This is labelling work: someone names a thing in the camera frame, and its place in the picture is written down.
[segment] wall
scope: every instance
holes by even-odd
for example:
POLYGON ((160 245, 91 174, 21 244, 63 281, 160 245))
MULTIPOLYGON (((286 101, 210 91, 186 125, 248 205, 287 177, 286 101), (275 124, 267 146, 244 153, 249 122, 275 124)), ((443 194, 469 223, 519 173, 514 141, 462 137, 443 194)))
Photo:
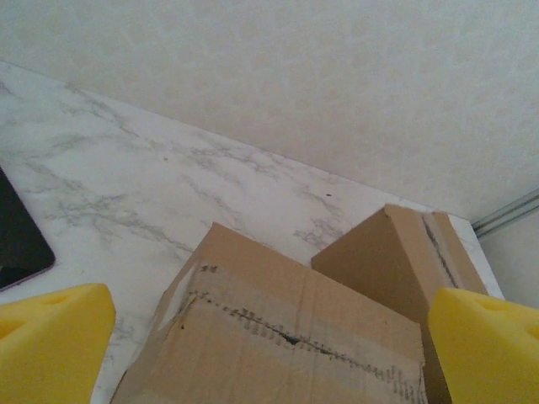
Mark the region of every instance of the wall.
POLYGON ((467 218, 536 187, 532 0, 19 0, 0 57, 467 218))
POLYGON ((507 300, 539 309, 539 211, 481 240, 507 300))

